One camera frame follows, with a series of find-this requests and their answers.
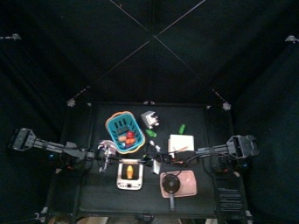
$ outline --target black backdrop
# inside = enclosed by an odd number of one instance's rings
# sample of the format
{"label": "black backdrop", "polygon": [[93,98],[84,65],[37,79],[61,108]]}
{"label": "black backdrop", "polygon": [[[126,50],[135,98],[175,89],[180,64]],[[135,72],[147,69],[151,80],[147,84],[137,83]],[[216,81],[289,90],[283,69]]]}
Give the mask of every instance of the black backdrop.
{"label": "black backdrop", "polygon": [[[28,127],[60,141],[74,98],[227,101],[236,133],[252,133],[261,150],[247,175],[251,209],[299,221],[299,43],[285,42],[297,25],[295,0],[2,0],[1,219],[40,211],[52,173],[46,153],[5,151],[9,135]],[[13,33],[21,40],[1,38]]]}

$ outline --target orange object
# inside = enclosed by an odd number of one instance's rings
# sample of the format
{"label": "orange object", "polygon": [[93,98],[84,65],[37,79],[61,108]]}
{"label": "orange object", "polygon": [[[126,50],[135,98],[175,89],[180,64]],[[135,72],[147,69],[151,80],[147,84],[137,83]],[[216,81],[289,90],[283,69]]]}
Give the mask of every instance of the orange object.
{"label": "orange object", "polygon": [[128,138],[125,140],[125,144],[133,144],[136,142],[136,139],[132,137],[132,138]]}
{"label": "orange object", "polygon": [[133,173],[135,173],[135,170],[133,170],[133,166],[129,165],[126,168],[125,168],[125,177],[128,179],[131,179],[133,177]]}

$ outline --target red object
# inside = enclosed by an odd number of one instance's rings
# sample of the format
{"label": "red object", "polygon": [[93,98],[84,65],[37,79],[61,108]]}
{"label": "red object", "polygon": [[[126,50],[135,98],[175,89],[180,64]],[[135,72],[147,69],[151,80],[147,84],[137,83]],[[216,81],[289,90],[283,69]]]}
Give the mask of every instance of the red object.
{"label": "red object", "polygon": [[132,130],[129,130],[126,133],[125,133],[125,137],[126,138],[132,138],[132,137],[135,137],[136,136],[136,134],[135,134],[135,132],[132,131]]}

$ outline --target green object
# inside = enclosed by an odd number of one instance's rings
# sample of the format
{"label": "green object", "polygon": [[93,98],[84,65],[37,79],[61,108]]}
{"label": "green object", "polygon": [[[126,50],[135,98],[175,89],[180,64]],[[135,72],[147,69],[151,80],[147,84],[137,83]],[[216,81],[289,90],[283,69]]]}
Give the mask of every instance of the green object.
{"label": "green object", "polygon": [[183,135],[185,129],[185,124],[181,124],[180,128],[179,128],[179,134]]}
{"label": "green object", "polygon": [[156,133],[152,132],[149,129],[145,130],[145,133],[149,137],[156,137]]}

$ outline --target teal plastic basket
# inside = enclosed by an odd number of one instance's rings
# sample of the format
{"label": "teal plastic basket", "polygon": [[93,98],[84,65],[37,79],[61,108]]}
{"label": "teal plastic basket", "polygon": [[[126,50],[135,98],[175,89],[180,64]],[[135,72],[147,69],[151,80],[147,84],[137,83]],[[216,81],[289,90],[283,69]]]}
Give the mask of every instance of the teal plastic basket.
{"label": "teal plastic basket", "polygon": [[[126,130],[135,132],[135,143],[132,146],[125,147],[124,143],[117,141],[117,137],[121,136]],[[135,116],[131,112],[117,112],[106,119],[106,132],[112,137],[112,141],[116,144],[116,150],[120,154],[133,153],[145,143],[145,136],[140,130]]]}

